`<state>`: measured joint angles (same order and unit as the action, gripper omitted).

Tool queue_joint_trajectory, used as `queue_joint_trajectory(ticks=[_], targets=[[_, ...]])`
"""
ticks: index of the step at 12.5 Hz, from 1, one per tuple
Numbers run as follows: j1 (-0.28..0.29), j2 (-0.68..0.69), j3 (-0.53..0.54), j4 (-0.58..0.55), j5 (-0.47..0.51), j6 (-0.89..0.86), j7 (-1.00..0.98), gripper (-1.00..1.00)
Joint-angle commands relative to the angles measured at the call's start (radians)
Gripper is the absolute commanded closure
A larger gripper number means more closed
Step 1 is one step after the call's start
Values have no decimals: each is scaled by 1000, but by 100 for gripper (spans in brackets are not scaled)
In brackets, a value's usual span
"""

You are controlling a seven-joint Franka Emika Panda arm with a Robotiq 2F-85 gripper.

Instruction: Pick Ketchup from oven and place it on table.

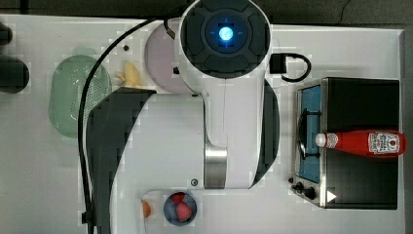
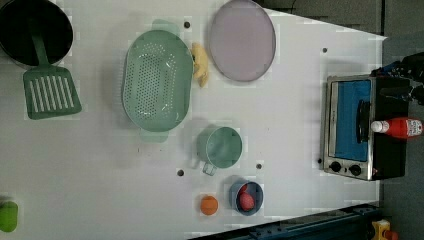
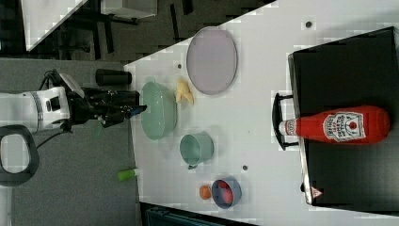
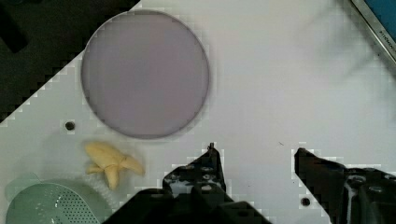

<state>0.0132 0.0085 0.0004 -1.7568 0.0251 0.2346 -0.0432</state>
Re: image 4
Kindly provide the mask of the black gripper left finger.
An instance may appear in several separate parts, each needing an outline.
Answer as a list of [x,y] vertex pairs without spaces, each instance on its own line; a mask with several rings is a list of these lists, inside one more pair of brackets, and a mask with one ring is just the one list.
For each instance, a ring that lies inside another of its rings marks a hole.
[[106,224],[271,224],[247,202],[226,192],[219,152],[206,152],[174,169],[159,189],[143,189],[106,220]]

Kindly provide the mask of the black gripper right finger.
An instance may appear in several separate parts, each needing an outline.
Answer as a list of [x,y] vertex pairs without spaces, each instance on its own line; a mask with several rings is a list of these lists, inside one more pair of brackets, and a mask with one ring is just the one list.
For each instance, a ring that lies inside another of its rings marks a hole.
[[394,175],[375,168],[347,168],[302,147],[294,154],[294,172],[332,224],[396,224]]

